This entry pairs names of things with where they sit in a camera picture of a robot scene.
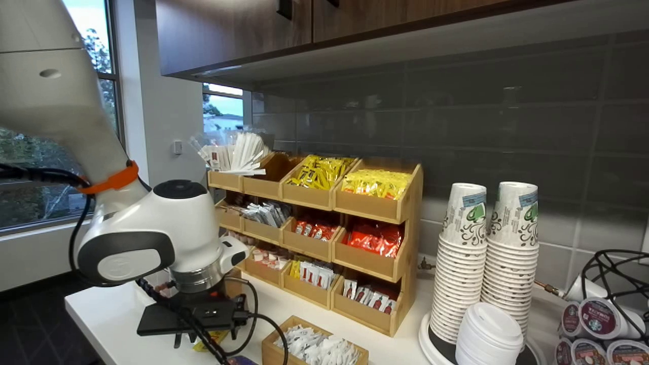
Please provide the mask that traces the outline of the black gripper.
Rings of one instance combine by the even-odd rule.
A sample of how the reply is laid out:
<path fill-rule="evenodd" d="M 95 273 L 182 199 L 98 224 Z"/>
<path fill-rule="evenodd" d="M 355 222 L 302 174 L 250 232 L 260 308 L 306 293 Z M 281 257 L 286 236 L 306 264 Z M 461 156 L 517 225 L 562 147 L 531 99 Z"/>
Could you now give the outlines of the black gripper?
<path fill-rule="evenodd" d="M 172 299 L 155 295 L 145 308 L 137 333 L 140 337 L 179 335 L 205 331 L 237 333 L 248 322 L 246 297 L 176 295 Z"/>

